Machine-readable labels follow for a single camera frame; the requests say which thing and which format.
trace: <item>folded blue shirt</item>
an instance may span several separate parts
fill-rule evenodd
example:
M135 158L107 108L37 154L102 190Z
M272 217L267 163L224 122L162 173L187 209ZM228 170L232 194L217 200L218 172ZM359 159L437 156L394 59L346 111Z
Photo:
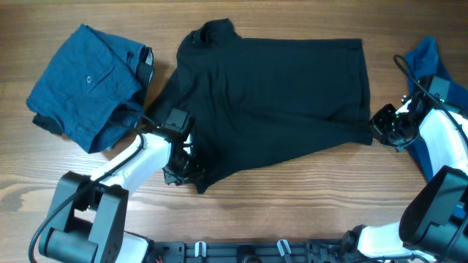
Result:
M124 112L143 112L146 86L135 75L145 51L143 44L81 25L58 49L26 104L52 118L86 152L109 148L127 130L107 121L133 127L139 117Z

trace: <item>wood grain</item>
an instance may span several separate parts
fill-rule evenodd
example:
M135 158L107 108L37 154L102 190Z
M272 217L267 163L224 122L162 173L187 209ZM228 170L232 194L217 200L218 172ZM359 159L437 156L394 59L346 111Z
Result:
M465 1L63 2L0 5L0 262L26 261L29 240L65 172L98 167L132 140L88 155L31 123L25 99L81 23L154 49L156 77L148 103L175 69L183 37L217 18L230 18L242 37L362 38L373 113L384 104L398 104L407 92L392 55L413 49L424 36L437 38L453 79L468 85ZM424 184L407 153L377 143L342 145L239 172L204 195L196 195L192 186L166 186L158 172L129 202L127 230L186 242L340 237L359 224L398 221Z

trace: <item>black t-shirt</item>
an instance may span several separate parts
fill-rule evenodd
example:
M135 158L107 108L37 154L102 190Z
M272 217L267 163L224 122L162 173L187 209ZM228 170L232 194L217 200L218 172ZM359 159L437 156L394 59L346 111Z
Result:
M346 142L370 145L369 81L360 39L243 39L228 19L181 43L177 70L147 114L195 117L199 193L234 172Z

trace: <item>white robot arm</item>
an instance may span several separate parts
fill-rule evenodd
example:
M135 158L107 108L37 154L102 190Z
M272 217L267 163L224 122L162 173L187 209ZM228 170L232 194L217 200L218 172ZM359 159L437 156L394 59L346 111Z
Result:
M203 176L203 168L190 153L190 141L186 141L193 120L188 113L174 110L168 125L162 127L166 132L137 137L124 152L92 171L91 177L69 172L60 179L48 218L53 216L38 230L42 232L39 252L71 263L361 263L400 262L415 257L428 262L435 260L434 256L437 260L468 261L468 236L463 233L468 216L463 220L452 217L457 205L468 208L468 138L462 136L451 118L463 129L468 121L462 115L441 110L443 106L434 107L427 103L428 99L434 100L424 91L422 96L413 94L400 110L389 104L369 124L374 137L384 145L401 150L413 140L422 139L428 146L434 178L409 205L400 222L357 226L340 240L306 243L155 243L125 232L129 196L157 170L164 170L166 183L176 185ZM142 150L140 138L144 139ZM137 155L121 165L136 150ZM112 175L99 181L109 170ZM79 198L68 203L78 192ZM54 214L57 207L61 209ZM93 223L74 215L75 210L88 208L96 210ZM35 241L31 244L30 255Z

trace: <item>blue cloth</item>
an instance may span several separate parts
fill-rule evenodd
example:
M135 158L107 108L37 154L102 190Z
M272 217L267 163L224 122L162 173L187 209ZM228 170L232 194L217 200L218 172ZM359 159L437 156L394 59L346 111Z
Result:
M134 126L146 89L135 78L143 44L81 25L58 49L26 100L52 118L88 153L113 146L127 132L107 120Z
M453 82L452 77L440 60L435 38L424 38L415 50L405 55L405 58L408 60L409 65L414 69L416 79L427 75L436 75L449 80L450 87L448 89L447 100L468 108L468 91L464 87ZM415 85L411 80L408 80L408 87L411 93L415 90ZM430 181L433 178L433 171L431 159L429 158L429 152L425 142L419 140L414 141L407 147L407 150L413 159L420 165L426 180ZM455 213L458 217L463 217L463 214L464 211L462 209L457 209Z

